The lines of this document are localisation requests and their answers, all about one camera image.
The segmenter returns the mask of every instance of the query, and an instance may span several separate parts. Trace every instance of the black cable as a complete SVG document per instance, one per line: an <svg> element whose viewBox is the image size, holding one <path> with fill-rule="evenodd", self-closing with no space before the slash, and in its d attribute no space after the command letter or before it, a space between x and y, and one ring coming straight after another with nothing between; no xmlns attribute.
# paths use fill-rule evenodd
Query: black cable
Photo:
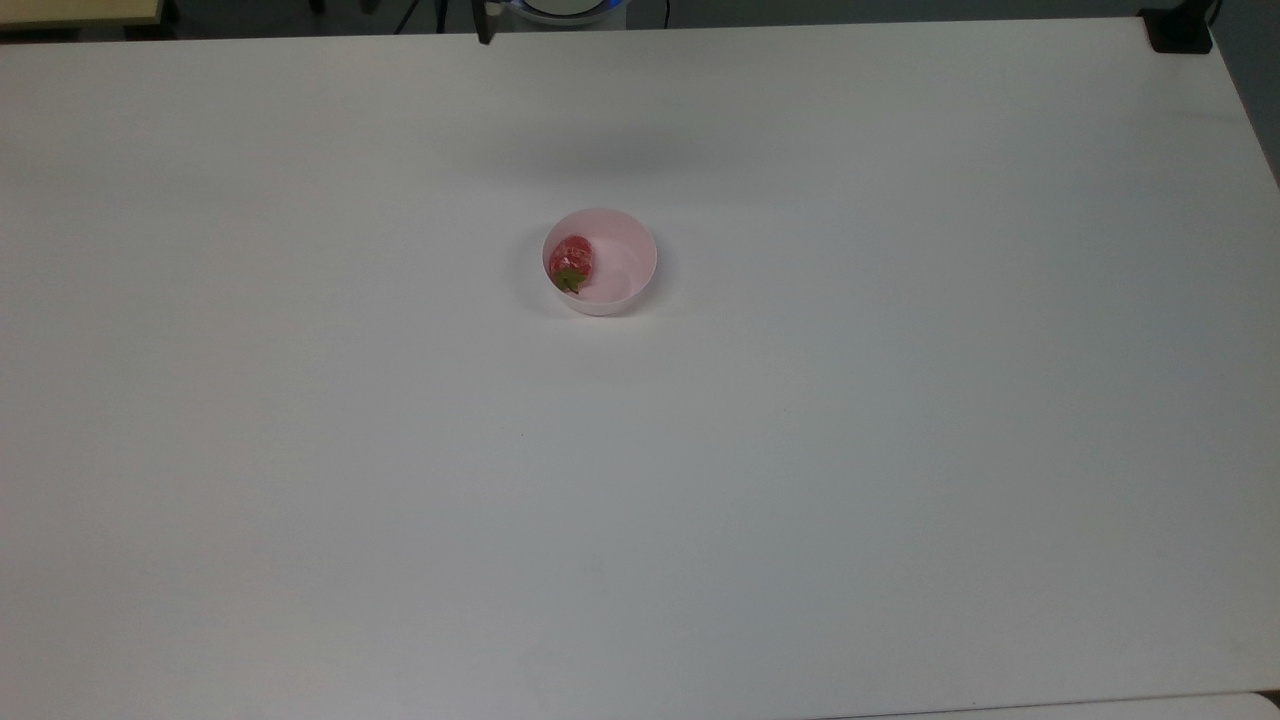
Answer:
<svg viewBox="0 0 1280 720"><path fill-rule="evenodd" d="M404 23L408 22L410 15L412 15L413 10L417 9L417 3L419 0L413 0L412 3L408 4L408 12L406 12L404 17L401 18L401 24L396 26L396 32L393 32L392 35L399 35L399 31L404 29Z"/></svg>

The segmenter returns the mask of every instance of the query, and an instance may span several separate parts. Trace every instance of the strawberry leaf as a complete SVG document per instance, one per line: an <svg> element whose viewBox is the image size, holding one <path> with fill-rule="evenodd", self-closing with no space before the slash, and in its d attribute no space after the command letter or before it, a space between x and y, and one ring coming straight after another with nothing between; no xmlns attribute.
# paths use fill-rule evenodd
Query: strawberry leaf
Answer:
<svg viewBox="0 0 1280 720"><path fill-rule="evenodd" d="M586 274L575 268L563 268L552 274L552 282L559 288L561 292L572 292L573 295L577 295L577 288L586 282Z"/></svg>

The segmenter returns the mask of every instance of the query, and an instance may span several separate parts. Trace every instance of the pink bowl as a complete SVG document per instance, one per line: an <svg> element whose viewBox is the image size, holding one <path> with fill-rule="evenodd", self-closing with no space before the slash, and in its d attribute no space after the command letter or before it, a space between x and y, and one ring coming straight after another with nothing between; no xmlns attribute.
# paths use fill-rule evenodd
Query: pink bowl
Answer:
<svg viewBox="0 0 1280 720"><path fill-rule="evenodd" d="M621 210L579 210L556 223L543 243L543 272L550 282L548 261L562 240L580 234L591 243L595 264L591 279L577 295L556 291L564 302L586 315L614 315L635 304L658 269L658 245L640 220Z"/></svg>

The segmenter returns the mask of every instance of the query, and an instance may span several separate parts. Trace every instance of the table surface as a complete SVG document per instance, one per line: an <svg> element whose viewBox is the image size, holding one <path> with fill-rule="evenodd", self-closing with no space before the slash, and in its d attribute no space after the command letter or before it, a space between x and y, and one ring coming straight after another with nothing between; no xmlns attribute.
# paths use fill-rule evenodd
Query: table surface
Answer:
<svg viewBox="0 0 1280 720"><path fill-rule="evenodd" d="M160 17L160 0L4 0L0 28L147 24Z"/></svg>
<svg viewBox="0 0 1280 720"><path fill-rule="evenodd" d="M897 717L906 720L1280 720L1280 710L1258 694L1220 694L1004 710L961 710Z"/></svg>
<svg viewBox="0 0 1280 720"><path fill-rule="evenodd" d="M0 47L0 716L1280 687L1280 192L1137 19ZM562 215L649 224L566 309Z"/></svg>

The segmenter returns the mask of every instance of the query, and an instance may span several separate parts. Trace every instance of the red strawberry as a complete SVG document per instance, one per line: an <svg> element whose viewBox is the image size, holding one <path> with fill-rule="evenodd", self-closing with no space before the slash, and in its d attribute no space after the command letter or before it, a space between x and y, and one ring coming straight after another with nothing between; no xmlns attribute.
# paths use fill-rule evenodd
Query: red strawberry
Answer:
<svg viewBox="0 0 1280 720"><path fill-rule="evenodd" d="M552 250L552 259L547 263L547 272L552 275L552 282L561 292L577 295L577 288L591 278L591 265L595 254L591 243L585 237L571 234L561 241Z"/></svg>

